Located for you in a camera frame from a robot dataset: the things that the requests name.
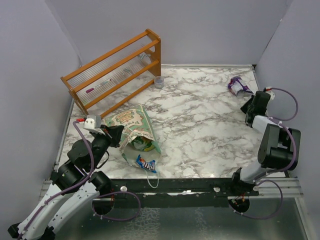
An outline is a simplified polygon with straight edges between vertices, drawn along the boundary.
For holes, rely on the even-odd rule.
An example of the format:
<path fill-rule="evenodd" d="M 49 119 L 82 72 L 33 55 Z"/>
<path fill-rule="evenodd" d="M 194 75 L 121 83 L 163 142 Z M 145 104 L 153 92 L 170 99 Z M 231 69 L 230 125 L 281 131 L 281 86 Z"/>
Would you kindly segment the purple snack packet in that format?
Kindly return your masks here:
<path fill-rule="evenodd" d="M 239 94 L 254 94 L 239 75 L 230 79 L 229 83 L 227 84 L 227 89 L 234 96 L 238 96 Z"/>

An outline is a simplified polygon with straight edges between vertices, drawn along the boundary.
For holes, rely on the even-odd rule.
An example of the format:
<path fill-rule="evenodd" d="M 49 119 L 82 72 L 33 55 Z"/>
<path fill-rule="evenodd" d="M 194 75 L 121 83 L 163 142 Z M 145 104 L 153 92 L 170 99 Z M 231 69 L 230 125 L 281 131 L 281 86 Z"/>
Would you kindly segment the green paper bag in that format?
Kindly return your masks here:
<path fill-rule="evenodd" d="M 118 114 L 104 118 L 103 123 L 108 127 L 118 125 L 124 126 L 120 140 L 119 152 L 129 166 L 142 169 L 136 164 L 136 158 L 138 155 L 141 155 L 141 157 L 148 162 L 152 160 L 156 161 L 156 170 L 158 173 L 152 173 L 144 169 L 142 170 L 144 170 L 146 174 L 149 186 L 153 189 L 158 188 L 160 181 L 158 163 L 162 159 L 162 151 L 158 141 L 156 140 L 156 134 L 145 108 L 141 104 L 137 105 Z M 148 152 L 135 149 L 131 145 L 131 142 L 139 136 L 152 140 L 155 149 Z"/>

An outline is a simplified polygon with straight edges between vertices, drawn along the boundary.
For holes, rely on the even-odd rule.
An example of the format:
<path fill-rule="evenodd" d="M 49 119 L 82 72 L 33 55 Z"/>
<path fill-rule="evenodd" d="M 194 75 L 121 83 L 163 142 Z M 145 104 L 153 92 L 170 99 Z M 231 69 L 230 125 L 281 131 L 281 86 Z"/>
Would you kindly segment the blue candy packet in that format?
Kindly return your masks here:
<path fill-rule="evenodd" d="M 158 171 L 156 170 L 156 161 L 151 160 L 151 161 L 146 161 L 142 156 L 139 154 L 135 160 L 135 163 L 137 164 L 138 167 L 149 171 L 151 173 L 157 174 Z"/>

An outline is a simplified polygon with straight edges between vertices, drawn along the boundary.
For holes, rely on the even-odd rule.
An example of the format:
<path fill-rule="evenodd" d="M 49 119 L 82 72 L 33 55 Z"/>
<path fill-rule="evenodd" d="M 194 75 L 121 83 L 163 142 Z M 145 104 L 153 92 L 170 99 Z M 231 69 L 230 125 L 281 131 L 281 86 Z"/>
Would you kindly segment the green chips packet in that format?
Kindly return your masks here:
<path fill-rule="evenodd" d="M 137 136 L 130 144 L 136 150 L 141 152 L 149 152 L 155 149 L 155 146 L 153 145 L 153 141 L 144 136 Z"/>

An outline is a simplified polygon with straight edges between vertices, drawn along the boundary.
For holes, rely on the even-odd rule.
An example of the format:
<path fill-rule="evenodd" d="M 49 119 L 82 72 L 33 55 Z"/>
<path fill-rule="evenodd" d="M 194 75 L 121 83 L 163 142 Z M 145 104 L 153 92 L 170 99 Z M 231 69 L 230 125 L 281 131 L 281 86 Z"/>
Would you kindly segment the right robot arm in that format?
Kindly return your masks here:
<path fill-rule="evenodd" d="M 233 174 L 229 189 L 236 195 L 252 191 L 257 181 L 267 175 L 294 170 L 298 165 L 301 131 L 286 127 L 285 119 L 267 116 L 267 106 L 274 96 L 273 90 L 290 95 L 298 113 L 298 101 L 287 90 L 266 87 L 258 90 L 240 109 L 245 113 L 245 124 L 263 134 L 257 161 L 237 169 Z"/>

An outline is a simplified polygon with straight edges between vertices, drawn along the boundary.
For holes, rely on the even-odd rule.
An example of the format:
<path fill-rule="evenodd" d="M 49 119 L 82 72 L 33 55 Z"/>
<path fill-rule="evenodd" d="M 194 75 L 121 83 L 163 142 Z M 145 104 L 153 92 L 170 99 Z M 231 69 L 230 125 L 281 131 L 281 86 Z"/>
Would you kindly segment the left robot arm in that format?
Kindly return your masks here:
<path fill-rule="evenodd" d="M 82 137 L 68 152 L 68 161 L 51 175 L 44 197 L 22 222 L 8 233 L 17 240 L 53 240 L 61 227 L 84 205 L 96 197 L 106 197 L 112 182 L 99 171 L 99 162 L 108 148 L 118 148 L 124 126 L 89 127 L 93 141 Z"/>

